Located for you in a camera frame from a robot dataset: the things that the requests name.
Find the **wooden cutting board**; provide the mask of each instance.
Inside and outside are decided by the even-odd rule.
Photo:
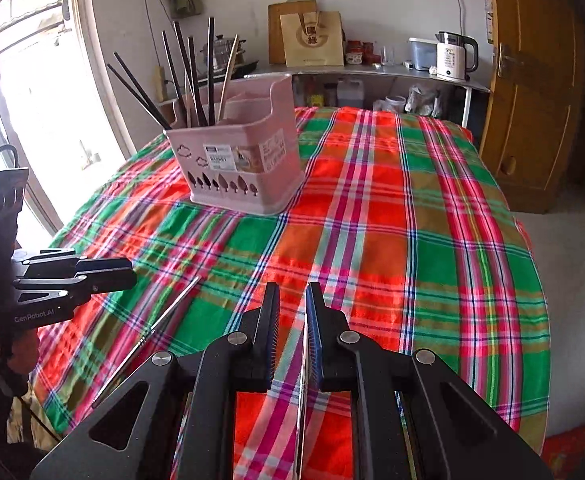
[[[268,6],[268,59],[270,64],[286,64],[284,37],[282,35],[282,14],[317,12],[316,0],[289,0]]]

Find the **basket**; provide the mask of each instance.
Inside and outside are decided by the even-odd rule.
[[[222,84],[215,85],[218,108]],[[303,183],[289,75],[231,80],[224,120],[166,131],[194,203],[280,213]],[[207,111],[207,90],[200,92]],[[187,100],[195,118],[191,99]],[[184,124],[175,103],[176,125]]]

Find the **door panel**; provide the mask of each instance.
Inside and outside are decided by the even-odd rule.
[[[495,0],[498,67],[480,154],[513,210],[553,203],[578,122],[585,37],[571,0]]]

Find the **gray floor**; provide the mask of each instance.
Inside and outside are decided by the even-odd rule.
[[[552,435],[585,423],[585,188],[564,189],[545,215],[516,216],[530,235],[548,304]]]

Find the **metal screw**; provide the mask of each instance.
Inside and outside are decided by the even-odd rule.
[[[231,345],[243,345],[247,339],[248,336],[243,332],[233,332],[232,334],[228,334],[228,342]]]
[[[172,355],[168,352],[156,352],[152,356],[152,363],[157,366],[167,365],[170,361],[172,361]]]
[[[429,350],[419,350],[416,353],[416,360],[422,365],[431,365],[434,363],[434,353]]]
[[[353,344],[357,343],[357,341],[360,339],[360,336],[354,330],[346,330],[345,332],[341,332],[339,339],[341,339],[341,341],[344,343]]]

